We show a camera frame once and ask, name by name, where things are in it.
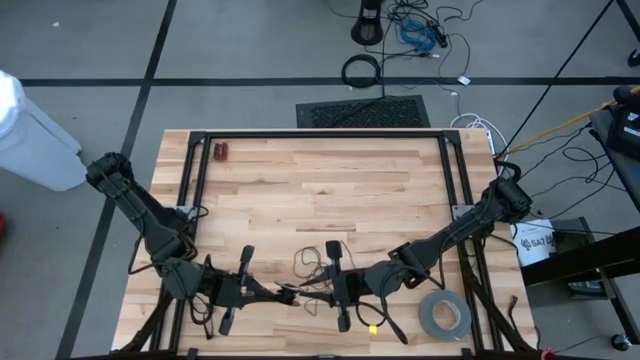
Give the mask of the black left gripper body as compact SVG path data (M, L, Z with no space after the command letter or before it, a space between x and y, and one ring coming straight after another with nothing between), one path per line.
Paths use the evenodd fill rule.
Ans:
M217 271L210 292L211 302L218 307L226 309L219 326L220 335L228 335L233 321L236 308L240 307L242 298L242 287L248 275L249 262L251 261L255 248L246 245L240 256L240 266L236 273Z

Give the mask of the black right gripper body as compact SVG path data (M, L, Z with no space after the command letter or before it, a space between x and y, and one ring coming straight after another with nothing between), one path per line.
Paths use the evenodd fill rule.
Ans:
M330 260L326 272L332 287L328 303L338 312L338 331L345 333L351 328L351 317L348 308L353 305L353 291L356 289L353 281L349 279L349 276L354 277L355 274L350 274L342 270L341 258L343 257L343 252L340 241L330 240L325 243L325 247Z

